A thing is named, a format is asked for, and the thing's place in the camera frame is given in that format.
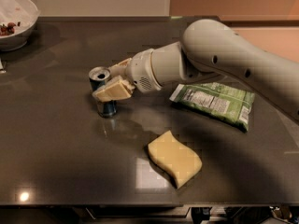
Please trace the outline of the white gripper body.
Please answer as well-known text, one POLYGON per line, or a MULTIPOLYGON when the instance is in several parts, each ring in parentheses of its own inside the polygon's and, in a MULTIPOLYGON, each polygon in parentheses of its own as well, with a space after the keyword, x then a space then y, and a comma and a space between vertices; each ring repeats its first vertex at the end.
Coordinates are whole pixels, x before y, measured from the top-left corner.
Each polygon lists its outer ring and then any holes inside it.
POLYGON ((153 49, 138 52, 128 63, 125 74, 143 93, 159 91, 162 86, 157 81, 151 64, 153 49))

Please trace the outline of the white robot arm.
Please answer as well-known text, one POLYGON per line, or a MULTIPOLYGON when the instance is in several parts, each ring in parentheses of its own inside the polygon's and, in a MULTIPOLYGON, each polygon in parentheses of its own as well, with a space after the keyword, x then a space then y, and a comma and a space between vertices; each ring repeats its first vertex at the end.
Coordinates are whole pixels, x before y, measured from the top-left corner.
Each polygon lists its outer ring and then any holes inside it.
POLYGON ((93 92, 102 103, 135 89, 159 91, 170 82, 208 83, 230 77, 299 123, 299 63, 257 48, 214 20, 190 24, 173 44, 147 49, 104 70, 108 82, 93 92))

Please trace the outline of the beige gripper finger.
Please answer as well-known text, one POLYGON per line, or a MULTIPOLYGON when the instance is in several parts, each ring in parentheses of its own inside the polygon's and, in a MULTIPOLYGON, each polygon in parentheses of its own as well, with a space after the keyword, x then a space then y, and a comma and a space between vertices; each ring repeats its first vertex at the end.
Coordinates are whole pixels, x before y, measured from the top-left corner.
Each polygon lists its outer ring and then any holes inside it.
POLYGON ((113 77, 106 85, 93 92, 93 98, 99 102, 125 100, 132 96, 135 86, 122 76, 113 77))
POLYGON ((119 63, 113 64, 108 68, 112 77, 121 76, 122 78, 126 78, 126 71, 128 64, 130 63, 131 58, 125 59, 119 63))

